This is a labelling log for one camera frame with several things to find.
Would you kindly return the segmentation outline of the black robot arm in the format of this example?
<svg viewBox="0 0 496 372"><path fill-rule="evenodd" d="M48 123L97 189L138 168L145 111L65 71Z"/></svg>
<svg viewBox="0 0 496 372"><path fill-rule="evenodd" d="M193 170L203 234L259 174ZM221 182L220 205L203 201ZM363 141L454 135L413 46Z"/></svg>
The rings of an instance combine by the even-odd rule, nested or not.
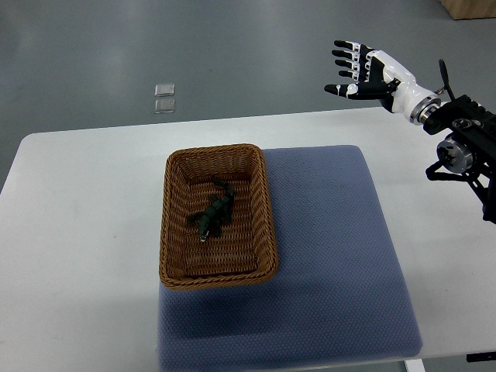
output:
<svg viewBox="0 0 496 372"><path fill-rule="evenodd" d="M466 95L456 97L444 60L439 60L443 87L450 101L429 98L417 120L429 135L448 129L436 147L438 160L425 170L430 181L467 183L482 203L483 220L495 222L495 114Z"/></svg>

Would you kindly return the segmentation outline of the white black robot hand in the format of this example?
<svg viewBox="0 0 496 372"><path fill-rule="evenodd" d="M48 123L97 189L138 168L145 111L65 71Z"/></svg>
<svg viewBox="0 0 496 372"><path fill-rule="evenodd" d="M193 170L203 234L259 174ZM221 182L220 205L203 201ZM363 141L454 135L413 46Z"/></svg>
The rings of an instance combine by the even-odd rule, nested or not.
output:
<svg viewBox="0 0 496 372"><path fill-rule="evenodd" d="M420 125L423 116L441 107L439 96L419 85L414 74L383 50L362 43L336 40L332 55L349 84L328 84L324 90L349 100L377 100L390 113Z"/></svg>

